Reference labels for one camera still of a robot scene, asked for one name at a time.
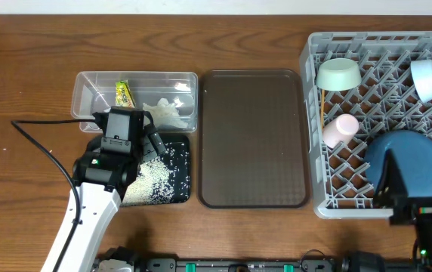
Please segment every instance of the wooden table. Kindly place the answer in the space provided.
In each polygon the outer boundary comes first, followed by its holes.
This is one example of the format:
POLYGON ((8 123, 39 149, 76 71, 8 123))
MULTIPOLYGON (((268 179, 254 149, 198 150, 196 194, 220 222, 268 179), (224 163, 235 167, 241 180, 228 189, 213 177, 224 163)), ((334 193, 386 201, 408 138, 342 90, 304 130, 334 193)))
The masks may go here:
MULTIPOLYGON (((432 17, 0 15, 0 271, 40 270, 69 194, 60 172, 9 121, 70 118, 78 72, 193 71, 200 78, 217 68, 298 72, 312 32, 368 30, 432 30, 432 17)), ((68 169, 93 137, 77 125, 24 127, 68 169)), ((196 164, 197 134, 190 140, 196 164)), ((121 209, 100 252, 127 246, 144 256, 180 258, 295 259, 308 249, 339 258, 354 249, 411 256, 412 227, 326 221, 311 203, 299 210, 210 210, 194 187, 184 204, 121 209)))

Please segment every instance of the transparent bin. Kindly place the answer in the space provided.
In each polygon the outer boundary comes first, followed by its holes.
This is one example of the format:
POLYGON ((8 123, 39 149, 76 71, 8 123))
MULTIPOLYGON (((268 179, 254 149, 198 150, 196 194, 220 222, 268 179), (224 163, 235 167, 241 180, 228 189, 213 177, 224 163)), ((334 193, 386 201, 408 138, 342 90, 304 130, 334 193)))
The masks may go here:
MULTIPOLYGON (((175 103, 179 117, 159 119, 164 125, 157 127, 166 132, 193 132, 198 116, 198 77, 192 72, 80 72, 75 81, 72 97, 72 116, 93 119, 92 113, 103 112, 116 105, 116 82, 127 80, 135 107, 143 103, 156 106, 161 98, 175 103), (186 128, 171 124, 179 119, 186 128)), ((83 132, 101 133, 93 123, 81 122, 83 132)))
POLYGON ((300 55, 300 73, 310 135, 313 210, 321 218, 388 218, 392 209, 374 209, 374 187, 367 182, 363 161, 367 144, 380 134, 407 129, 432 140, 432 100, 418 99, 410 63, 432 60, 432 31, 316 32, 300 55), (319 66, 345 57, 359 64, 362 84, 325 95, 328 124, 342 113, 354 115, 360 128, 348 145, 333 150, 322 142, 319 66))

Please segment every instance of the yellow snack package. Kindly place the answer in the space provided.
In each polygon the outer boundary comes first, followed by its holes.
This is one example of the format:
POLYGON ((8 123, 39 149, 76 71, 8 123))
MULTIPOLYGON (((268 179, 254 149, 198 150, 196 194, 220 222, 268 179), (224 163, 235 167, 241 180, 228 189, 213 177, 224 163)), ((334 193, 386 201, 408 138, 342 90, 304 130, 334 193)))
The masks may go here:
POLYGON ((135 107, 134 99, 128 88, 127 81, 116 82, 116 105, 122 107, 135 107))

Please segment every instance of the clear plastic container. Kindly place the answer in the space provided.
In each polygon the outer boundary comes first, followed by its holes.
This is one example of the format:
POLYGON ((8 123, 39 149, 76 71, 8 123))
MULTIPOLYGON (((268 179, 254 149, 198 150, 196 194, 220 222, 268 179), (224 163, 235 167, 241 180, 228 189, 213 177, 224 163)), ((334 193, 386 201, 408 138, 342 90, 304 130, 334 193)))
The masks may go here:
MULTIPOLYGON (((198 77, 192 72, 80 72, 72 97, 72 116, 92 119, 92 113, 107 111, 116 105, 116 82, 127 80, 135 107, 143 104, 156 106, 161 98, 175 103, 179 117, 159 119, 159 131, 193 132, 198 115, 198 77), (175 122, 187 123, 186 128, 175 127, 175 122)), ((83 132, 102 132, 95 124, 81 122, 83 132)))

